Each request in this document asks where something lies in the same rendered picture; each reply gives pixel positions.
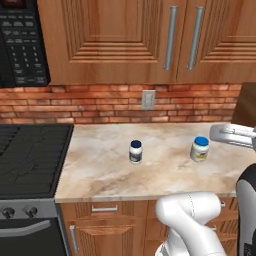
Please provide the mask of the black and steel oven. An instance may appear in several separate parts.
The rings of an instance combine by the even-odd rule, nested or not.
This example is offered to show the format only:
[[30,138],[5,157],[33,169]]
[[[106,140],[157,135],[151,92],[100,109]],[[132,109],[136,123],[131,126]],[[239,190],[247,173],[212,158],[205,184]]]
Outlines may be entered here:
[[[1,210],[11,207],[14,217],[6,219]],[[38,213],[29,218],[24,210],[36,207]],[[49,220],[45,230],[21,237],[0,238],[0,256],[71,256],[60,208],[53,198],[0,200],[0,229],[20,228]]]

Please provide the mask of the dark brown side panel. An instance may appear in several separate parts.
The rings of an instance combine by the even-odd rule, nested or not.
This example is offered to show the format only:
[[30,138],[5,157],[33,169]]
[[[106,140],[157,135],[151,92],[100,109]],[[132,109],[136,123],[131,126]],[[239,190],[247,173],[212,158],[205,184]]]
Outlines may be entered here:
[[256,126],[256,82],[242,84],[231,123]]

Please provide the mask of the wooden base cupboard door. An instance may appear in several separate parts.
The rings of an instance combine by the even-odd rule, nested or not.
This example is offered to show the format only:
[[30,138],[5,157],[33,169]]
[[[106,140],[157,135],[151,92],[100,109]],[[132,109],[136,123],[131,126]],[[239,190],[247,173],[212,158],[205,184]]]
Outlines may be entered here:
[[[143,256],[145,224],[142,218],[69,220],[65,222],[72,256]],[[79,253],[69,231],[76,226]]]

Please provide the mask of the wide wooden cupboard door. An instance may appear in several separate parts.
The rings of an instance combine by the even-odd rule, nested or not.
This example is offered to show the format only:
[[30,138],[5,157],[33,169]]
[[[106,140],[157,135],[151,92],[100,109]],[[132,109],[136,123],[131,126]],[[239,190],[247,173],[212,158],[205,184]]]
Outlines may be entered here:
[[[37,0],[51,82],[169,83],[177,76],[187,0]],[[170,7],[178,6],[164,70]]]

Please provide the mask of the black microwave oven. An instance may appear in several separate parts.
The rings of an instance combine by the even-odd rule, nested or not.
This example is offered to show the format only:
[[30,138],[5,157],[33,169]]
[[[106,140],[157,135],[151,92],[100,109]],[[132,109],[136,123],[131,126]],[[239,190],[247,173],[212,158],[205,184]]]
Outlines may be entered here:
[[50,81],[37,0],[0,0],[0,88]]

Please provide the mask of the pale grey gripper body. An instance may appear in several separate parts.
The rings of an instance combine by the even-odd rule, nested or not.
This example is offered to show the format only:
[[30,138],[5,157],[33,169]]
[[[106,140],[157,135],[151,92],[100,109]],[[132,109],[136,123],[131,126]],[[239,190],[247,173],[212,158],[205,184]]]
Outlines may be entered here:
[[210,139],[256,150],[256,127],[252,128],[238,124],[212,125]]

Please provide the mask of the grey wall outlet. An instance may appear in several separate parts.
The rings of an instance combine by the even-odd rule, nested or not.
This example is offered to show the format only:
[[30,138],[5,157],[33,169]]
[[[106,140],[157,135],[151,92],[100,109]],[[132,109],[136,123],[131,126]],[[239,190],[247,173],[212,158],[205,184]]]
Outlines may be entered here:
[[153,110],[155,106],[155,90],[143,90],[142,91],[142,109],[143,110]]

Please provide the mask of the black oven knob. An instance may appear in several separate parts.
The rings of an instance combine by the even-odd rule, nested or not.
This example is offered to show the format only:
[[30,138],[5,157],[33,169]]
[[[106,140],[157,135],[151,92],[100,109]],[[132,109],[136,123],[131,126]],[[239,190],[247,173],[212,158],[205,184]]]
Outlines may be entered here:
[[34,218],[38,213],[38,209],[36,207],[26,207],[24,212],[29,218]]
[[15,210],[11,207],[5,207],[1,210],[1,212],[6,219],[13,218],[15,214]]

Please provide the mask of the black hob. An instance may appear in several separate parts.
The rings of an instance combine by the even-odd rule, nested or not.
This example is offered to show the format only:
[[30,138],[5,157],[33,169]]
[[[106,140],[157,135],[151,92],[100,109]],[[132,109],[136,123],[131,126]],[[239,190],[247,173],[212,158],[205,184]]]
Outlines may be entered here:
[[52,198],[72,124],[0,125],[0,199]]

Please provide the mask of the narrow wooden cupboard door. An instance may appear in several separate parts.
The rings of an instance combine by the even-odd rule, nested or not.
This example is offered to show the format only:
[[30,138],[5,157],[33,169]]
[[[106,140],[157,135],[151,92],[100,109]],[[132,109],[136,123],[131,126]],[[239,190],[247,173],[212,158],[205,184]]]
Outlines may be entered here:
[[[193,70],[188,70],[196,7],[203,6]],[[181,83],[256,82],[256,0],[188,0],[177,80]]]

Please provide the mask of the mayonnaise jar bright blue lid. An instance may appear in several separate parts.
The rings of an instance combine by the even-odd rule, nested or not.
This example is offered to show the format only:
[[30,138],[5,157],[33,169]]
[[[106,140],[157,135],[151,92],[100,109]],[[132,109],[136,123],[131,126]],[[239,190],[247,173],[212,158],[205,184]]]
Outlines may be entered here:
[[204,162],[209,151],[209,140],[204,136],[197,136],[191,146],[190,157],[195,162]]

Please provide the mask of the mayonnaise jar dark blue lid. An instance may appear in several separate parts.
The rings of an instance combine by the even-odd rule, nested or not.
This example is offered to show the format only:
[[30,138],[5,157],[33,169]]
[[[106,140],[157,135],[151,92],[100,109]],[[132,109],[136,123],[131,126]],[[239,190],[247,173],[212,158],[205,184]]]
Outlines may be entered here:
[[139,140],[133,140],[130,143],[129,160],[134,164],[139,164],[142,161],[142,143]]

